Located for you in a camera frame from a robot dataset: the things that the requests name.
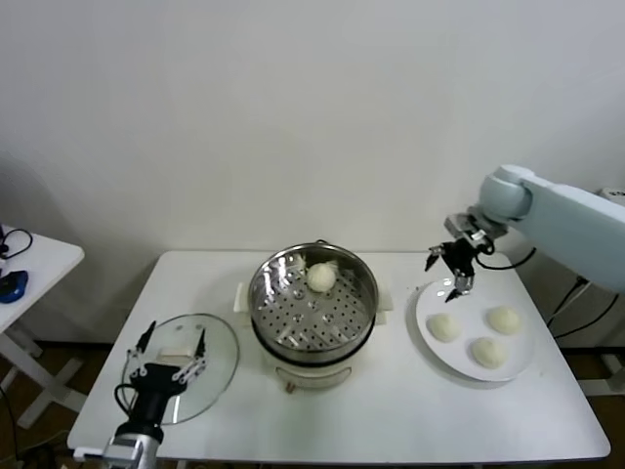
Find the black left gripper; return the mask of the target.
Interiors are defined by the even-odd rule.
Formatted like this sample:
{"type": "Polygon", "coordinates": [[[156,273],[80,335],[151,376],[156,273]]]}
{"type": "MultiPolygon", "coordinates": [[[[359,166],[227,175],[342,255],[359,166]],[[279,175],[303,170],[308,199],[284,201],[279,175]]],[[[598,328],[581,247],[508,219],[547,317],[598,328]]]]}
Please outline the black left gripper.
{"type": "Polygon", "coordinates": [[[158,363],[146,364],[145,351],[155,328],[156,321],[153,320],[136,346],[127,351],[126,370],[136,392],[129,420],[160,425],[170,399],[187,390],[187,384],[206,369],[207,360],[205,329],[202,329],[192,360],[182,368],[158,363]]]}

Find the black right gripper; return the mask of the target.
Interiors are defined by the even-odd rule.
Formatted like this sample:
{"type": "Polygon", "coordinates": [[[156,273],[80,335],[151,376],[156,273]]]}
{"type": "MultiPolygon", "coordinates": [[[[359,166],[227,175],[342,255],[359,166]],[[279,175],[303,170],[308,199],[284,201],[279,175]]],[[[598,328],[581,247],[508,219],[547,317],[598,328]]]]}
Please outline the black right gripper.
{"type": "Polygon", "coordinates": [[[442,257],[449,271],[454,274],[453,289],[445,298],[446,303],[469,294],[473,289],[475,255],[475,248],[465,238],[446,241],[429,248],[425,271],[427,272],[442,257]]]}

